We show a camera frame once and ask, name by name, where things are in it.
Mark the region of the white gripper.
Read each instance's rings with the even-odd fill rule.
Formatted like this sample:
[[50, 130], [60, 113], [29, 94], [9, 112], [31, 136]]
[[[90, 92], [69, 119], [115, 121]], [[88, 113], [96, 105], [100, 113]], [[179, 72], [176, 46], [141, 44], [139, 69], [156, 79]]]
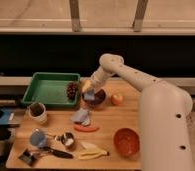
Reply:
[[105, 84], [106, 80], [103, 76], [93, 74], [88, 80], [85, 81], [82, 92], [86, 93], [93, 90], [97, 93]]

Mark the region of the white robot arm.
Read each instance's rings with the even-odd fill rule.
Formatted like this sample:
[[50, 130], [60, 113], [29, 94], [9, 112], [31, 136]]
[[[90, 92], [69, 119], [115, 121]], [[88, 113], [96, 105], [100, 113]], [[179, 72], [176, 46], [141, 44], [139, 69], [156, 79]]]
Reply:
[[83, 90], [99, 91], [113, 75], [140, 92], [142, 171], [195, 171], [186, 121], [193, 107], [190, 94], [161, 78], [131, 68], [121, 56], [108, 53], [100, 57], [99, 68]]

